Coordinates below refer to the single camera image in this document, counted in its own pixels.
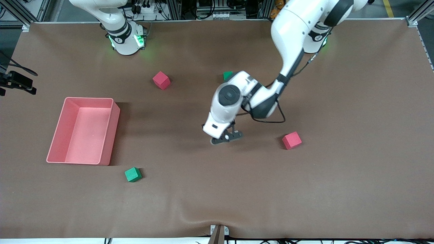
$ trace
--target brown table surface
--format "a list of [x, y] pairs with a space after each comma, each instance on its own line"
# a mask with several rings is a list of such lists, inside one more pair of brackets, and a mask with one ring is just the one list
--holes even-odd
[[[238, 118], [245, 137], [219, 146], [201, 124], [222, 73], [268, 84], [281, 68], [269, 22], [155, 23], [132, 56], [96, 24], [33, 24], [13, 57], [39, 76], [36, 96], [0, 99], [1, 238], [185, 237], [215, 223], [234, 237], [434, 237], [434, 75], [405, 21], [339, 25], [284, 92], [287, 122]], [[67, 96], [118, 103], [111, 166], [45, 162]], [[283, 150], [293, 131], [303, 145]], [[127, 182], [131, 167], [145, 178]]]

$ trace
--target black clamp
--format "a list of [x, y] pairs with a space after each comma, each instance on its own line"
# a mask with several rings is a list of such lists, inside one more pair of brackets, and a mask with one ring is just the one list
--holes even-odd
[[324, 32], [324, 33], [317, 33], [317, 32], [315, 32], [315, 31], [311, 31], [311, 32], [309, 32], [309, 36], [312, 38], [312, 41], [314, 41], [314, 42], [320, 42], [320, 41], [322, 41], [327, 35], [328, 35], [328, 31], [326, 31], [326, 32]]
[[[0, 74], [0, 86], [10, 89], [20, 89], [32, 95], [36, 94], [36, 88], [33, 87], [33, 80], [15, 71], [10, 71], [9, 74]], [[0, 88], [0, 96], [4, 96], [5, 94], [6, 90]]]
[[[123, 33], [122, 35], [117, 35], [119, 33], [121, 33], [122, 31], [124, 31], [125, 29], [127, 29], [127, 31], [125, 31], [125, 33]], [[108, 34], [111, 37], [111, 39], [116, 42], [117, 44], [123, 44], [125, 42], [125, 40], [131, 35], [131, 25], [128, 22], [125, 22], [125, 25], [119, 29], [119, 30], [108, 30]]]
[[211, 138], [211, 144], [212, 145], [218, 145], [220, 143], [223, 142], [231, 142], [231, 141], [236, 141], [239, 140], [243, 137], [243, 133], [241, 131], [237, 131], [235, 130], [235, 120], [232, 121], [232, 123], [223, 131], [223, 134], [221, 135], [220, 138]]

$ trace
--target metal frame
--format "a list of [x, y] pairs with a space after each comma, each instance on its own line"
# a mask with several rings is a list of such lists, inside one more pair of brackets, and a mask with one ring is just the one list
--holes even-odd
[[1, 6], [16, 19], [16, 21], [0, 21], [0, 29], [21, 29], [23, 25], [29, 27], [32, 22], [45, 21], [48, 14], [48, 6], [52, 2], [52, 0], [42, 0], [38, 15], [34, 16], [18, 0], [0, 0]]
[[434, 10], [434, 0], [425, 0], [419, 5], [409, 16], [405, 19], [408, 27], [415, 27], [418, 25], [418, 21], [427, 16]]
[[405, 20], [405, 17], [395, 17], [395, 18], [348, 18], [347, 20]]
[[208, 244], [224, 244], [224, 226], [218, 225], [208, 241]]
[[274, 8], [274, 0], [264, 0], [258, 11], [258, 18], [270, 17], [270, 13], [273, 8]]
[[171, 20], [180, 20], [182, 3], [178, 0], [167, 0], [167, 6]]
[[431, 65], [431, 69], [432, 69], [433, 72], [434, 72], [434, 65], [433, 65], [433, 63], [432, 63], [432, 61], [431, 61], [430, 55], [428, 54], [427, 48], [425, 47], [424, 40], [422, 40], [422, 35], [421, 35], [420, 31], [419, 31], [419, 28], [416, 27], [416, 29], [418, 30], [419, 38], [421, 39], [422, 46], [424, 47], [425, 54], [427, 55], [427, 58], [428, 58], [428, 62], [430, 63], [430, 65]]
[[6, 69], [0, 65], [0, 75], [1, 73], [6, 74]]
[[30, 23], [38, 21], [38, 19], [17, 0], [0, 0], [0, 4], [6, 11], [27, 27], [30, 26]]

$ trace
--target pink plastic bin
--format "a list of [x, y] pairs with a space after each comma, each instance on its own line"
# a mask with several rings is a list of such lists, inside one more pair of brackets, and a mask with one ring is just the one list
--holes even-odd
[[47, 162], [108, 165], [120, 111], [111, 98], [65, 98]]

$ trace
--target robotic arm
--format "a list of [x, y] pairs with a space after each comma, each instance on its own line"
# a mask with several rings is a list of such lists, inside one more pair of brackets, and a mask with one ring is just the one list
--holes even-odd
[[203, 131], [213, 137], [211, 143], [230, 142], [243, 136], [234, 129], [234, 119], [240, 108], [254, 119], [268, 118], [300, 64], [304, 47], [310, 52], [318, 52], [322, 46], [318, 37], [307, 37], [316, 36], [312, 34], [315, 30], [324, 31], [321, 26], [338, 25], [353, 8], [359, 10], [365, 4], [366, 0], [289, 0], [271, 25], [271, 37], [283, 60], [279, 75], [269, 89], [245, 71], [233, 74], [220, 85], [203, 125]]
[[97, 18], [108, 32], [114, 49], [122, 55], [131, 55], [143, 49], [146, 41], [146, 29], [134, 21], [127, 21], [118, 7], [127, 4], [127, 0], [69, 0], [72, 5], [81, 8]]

